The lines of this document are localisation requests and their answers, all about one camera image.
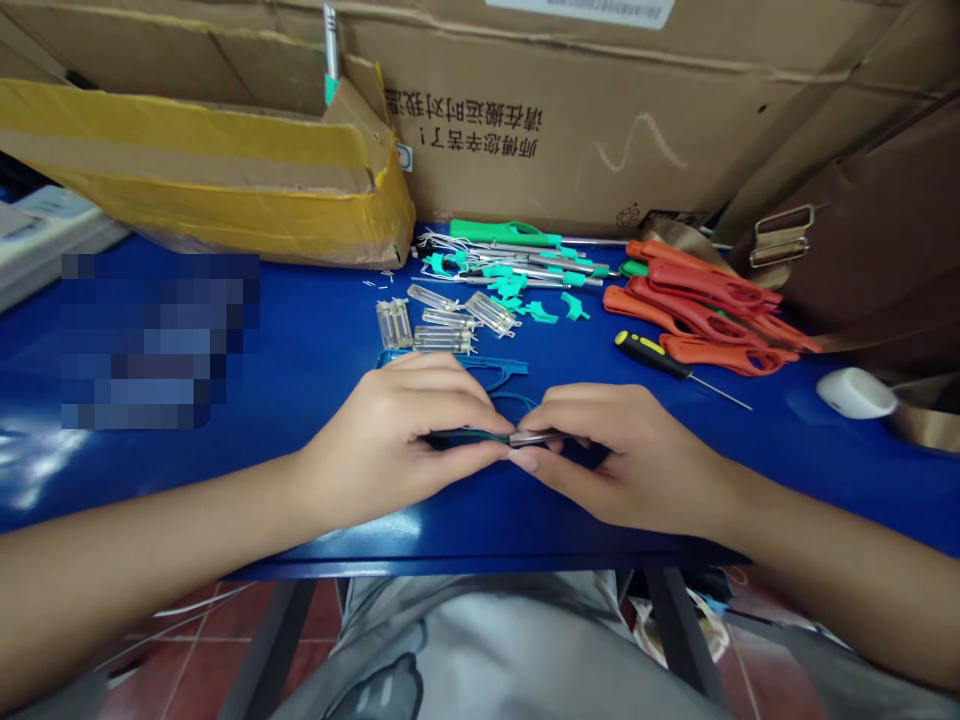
metal buckle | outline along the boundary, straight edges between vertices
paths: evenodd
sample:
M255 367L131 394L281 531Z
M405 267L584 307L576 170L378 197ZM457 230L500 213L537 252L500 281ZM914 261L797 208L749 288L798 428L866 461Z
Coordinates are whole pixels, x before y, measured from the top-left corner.
M786 212L763 218L754 225L756 247L750 253L750 267L762 268L782 262L799 260L810 250L810 241L807 239L807 229L813 225L813 206L787 210ZM793 252L777 255L779 248L796 245ZM776 257L764 262L762 256L774 252Z

finger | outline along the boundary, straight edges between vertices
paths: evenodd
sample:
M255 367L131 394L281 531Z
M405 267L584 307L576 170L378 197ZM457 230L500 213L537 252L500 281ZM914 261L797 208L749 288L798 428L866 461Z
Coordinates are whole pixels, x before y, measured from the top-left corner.
M463 365L451 353L410 353L415 355L410 362L404 363L400 370L425 370L427 368L449 368L451 370L463 370Z
M611 480L549 450L520 448L512 450L507 459L593 515L616 503L617 486Z
M426 370L405 370L397 375L396 382L406 390L451 390L469 393L483 403L493 407L493 401L476 378L457 365L457 369L433 367Z
M450 483L479 472L497 460L503 460L510 452L510 446L494 440L430 453L425 463L423 479L433 492Z
M548 400L596 400L598 402L616 402L623 396L622 385L605 383L573 383L556 385L543 394L543 402Z
M624 447L631 428L624 428L616 417L618 406L610 402L588 400L548 400L531 410L519 427L522 430L556 428L561 432L589 438L606 445L614 452L626 452Z
M491 404L462 392L449 390L407 390L400 393L404 422L409 422L409 440L435 430L453 430L469 426L494 435L509 435L513 423L500 415Z

screwdriver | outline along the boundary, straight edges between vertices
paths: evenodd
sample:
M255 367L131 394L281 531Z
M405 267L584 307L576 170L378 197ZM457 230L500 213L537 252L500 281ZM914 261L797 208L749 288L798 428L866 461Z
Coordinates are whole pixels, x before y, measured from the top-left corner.
M746 403L740 402L735 397L727 395L722 390L718 390L710 383L704 382L698 378L693 374L693 369L689 365L684 365L682 362L677 362L672 357L667 355L666 350L648 338L640 337L639 335L629 333L624 330L617 334L617 337L614 338L613 342L618 348L620 348L620 352L622 352L631 360L637 361L641 365L646 365L654 370L662 370L663 372L667 373L667 375L672 375L673 377L677 378L677 380L687 380L688 378L691 380L696 380L698 383L704 387L710 388L718 395L723 395L723 397L730 402L735 402L737 405L746 408L747 410L753 410L753 408Z

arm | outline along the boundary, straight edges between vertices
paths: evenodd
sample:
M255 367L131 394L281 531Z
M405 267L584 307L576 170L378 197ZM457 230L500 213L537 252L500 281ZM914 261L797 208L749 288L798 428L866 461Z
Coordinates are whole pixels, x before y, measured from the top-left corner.
M243 565L419 502L503 458L432 430L513 426L451 355L368 373L302 450L0 537L0 715L76 673L132 624Z
M638 386L553 388L520 427L610 448L595 471L543 448L510 454L598 519L726 545L863 657L960 690L956 560L721 457Z

cartoon print on pants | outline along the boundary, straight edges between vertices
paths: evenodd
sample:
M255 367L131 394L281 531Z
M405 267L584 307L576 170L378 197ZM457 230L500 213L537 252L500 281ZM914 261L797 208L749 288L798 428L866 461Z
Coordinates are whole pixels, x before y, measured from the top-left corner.
M422 699L417 657L406 652L350 688L325 720L416 720Z

